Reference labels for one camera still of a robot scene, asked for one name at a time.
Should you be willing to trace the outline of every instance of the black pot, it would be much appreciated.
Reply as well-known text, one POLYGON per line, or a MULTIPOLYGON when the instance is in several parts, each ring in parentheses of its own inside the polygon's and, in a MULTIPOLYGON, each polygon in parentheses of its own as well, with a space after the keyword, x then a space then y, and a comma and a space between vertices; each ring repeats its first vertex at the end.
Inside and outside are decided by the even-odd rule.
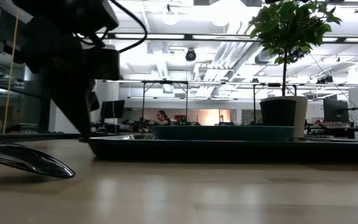
POLYGON ((264 125, 294 126, 296 101, 267 100, 260 102, 260 110, 264 125))

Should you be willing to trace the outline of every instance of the security camera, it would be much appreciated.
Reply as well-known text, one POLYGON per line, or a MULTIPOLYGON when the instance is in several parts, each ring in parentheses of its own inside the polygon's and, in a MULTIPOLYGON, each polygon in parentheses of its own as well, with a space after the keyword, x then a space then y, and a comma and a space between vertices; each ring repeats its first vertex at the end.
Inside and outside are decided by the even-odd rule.
POLYGON ((186 53, 186 61, 188 62, 192 62, 194 60, 196 60, 196 52, 194 51, 194 49, 188 49, 187 53, 186 53))

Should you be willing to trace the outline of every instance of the computer monitor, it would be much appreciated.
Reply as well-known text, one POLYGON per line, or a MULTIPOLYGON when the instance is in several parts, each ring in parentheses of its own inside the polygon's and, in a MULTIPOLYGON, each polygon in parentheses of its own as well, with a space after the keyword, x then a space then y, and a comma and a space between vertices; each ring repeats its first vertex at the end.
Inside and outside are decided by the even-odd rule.
POLYGON ((331 122, 349 122, 347 102, 324 99, 324 120, 331 122))
POLYGON ((100 109, 100 120, 102 125, 106 118, 122 118, 124 112, 124 100, 104 101, 100 109))

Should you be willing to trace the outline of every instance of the office desk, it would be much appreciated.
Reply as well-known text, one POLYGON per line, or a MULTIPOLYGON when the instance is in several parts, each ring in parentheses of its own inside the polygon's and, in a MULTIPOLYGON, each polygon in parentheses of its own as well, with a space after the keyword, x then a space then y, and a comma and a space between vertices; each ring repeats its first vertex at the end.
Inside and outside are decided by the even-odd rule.
POLYGON ((358 223, 358 166, 114 163, 76 140, 27 142, 69 165, 0 165, 0 223, 358 223))

